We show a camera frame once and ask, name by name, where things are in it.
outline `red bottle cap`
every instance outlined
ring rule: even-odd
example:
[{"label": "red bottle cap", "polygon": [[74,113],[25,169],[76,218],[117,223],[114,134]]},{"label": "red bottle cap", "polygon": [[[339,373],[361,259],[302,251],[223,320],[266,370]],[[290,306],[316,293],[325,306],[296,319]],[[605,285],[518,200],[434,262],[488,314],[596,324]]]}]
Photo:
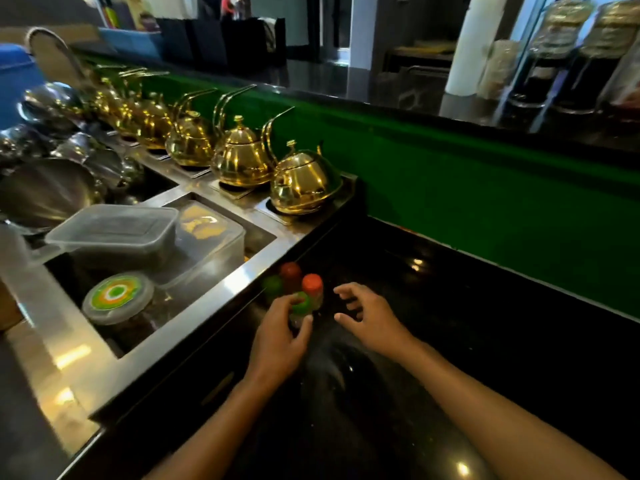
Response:
[{"label": "red bottle cap", "polygon": [[298,280],[302,278],[302,270],[298,263],[295,262],[286,262],[282,266],[280,266],[280,277],[283,280]]},{"label": "red bottle cap", "polygon": [[322,278],[317,274],[308,274],[302,278],[302,291],[308,295],[316,295],[322,293]]}]

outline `blue container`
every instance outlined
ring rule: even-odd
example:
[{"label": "blue container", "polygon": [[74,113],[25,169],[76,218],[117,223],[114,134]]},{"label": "blue container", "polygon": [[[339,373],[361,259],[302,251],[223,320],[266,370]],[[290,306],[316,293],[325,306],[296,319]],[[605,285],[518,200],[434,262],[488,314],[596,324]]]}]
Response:
[{"label": "blue container", "polygon": [[118,52],[146,59],[162,59],[164,40],[160,32],[100,28],[100,36]]},{"label": "blue container", "polygon": [[27,89],[44,83],[35,60],[21,45],[0,43],[0,130],[20,123],[16,104]]}]

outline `white paper roll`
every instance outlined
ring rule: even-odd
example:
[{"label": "white paper roll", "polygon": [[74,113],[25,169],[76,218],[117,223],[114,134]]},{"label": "white paper roll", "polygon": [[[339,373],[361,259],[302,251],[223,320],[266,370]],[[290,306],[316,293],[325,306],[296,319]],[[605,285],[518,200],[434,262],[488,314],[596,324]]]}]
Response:
[{"label": "white paper roll", "polygon": [[454,96],[476,94],[489,49],[507,0],[471,0],[462,24],[445,91]]}]

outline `stainless steel counter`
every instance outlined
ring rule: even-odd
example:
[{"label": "stainless steel counter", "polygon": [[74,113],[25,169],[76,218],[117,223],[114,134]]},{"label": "stainless steel counter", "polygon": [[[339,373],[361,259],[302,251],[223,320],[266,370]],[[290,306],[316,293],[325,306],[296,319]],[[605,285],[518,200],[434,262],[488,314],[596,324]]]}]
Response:
[{"label": "stainless steel counter", "polygon": [[180,207],[189,200],[201,201],[244,227],[247,258],[242,266],[169,323],[118,358],[47,268],[47,263],[64,251],[56,246],[34,251],[11,227],[0,226],[0,276],[89,416],[124,391],[296,243],[334,215],[354,192],[355,177],[345,175],[348,184],[343,193],[322,211],[301,219],[283,219],[269,215],[268,188],[234,200],[216,190],[215,178],[210,173],[192,178],[170,159],[158,161],[142,147],[121,149],[176,184],[140,205]]}]

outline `faucet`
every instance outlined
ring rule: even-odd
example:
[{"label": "faucet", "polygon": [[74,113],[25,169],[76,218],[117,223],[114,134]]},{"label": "faucet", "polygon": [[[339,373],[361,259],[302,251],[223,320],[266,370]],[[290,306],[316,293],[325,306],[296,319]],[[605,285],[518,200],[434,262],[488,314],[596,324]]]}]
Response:
[{"label": "faucet", "polygon": [[91,81],[82,70],[82,66],[80,65],[80,62],[78,62],[78,59],[76,58],[74,53],[71,51],[69,46],[66,44],[64,40],[60,38],[60,36],[57,33],[44,27],[30,28],[29,31],[27,32],[27,35],[24,36],[24,46],[29,55],[34,55],[33,54],[33,38],[37,34],[47,35],[51,37],[53,40],[55,40],[56,46],[64,53],[64,55],[68,58],[69,62],[71,63],[74,71],[76,72],[76,75],[80,79],[80,83],[82,85],[91,86]]}]

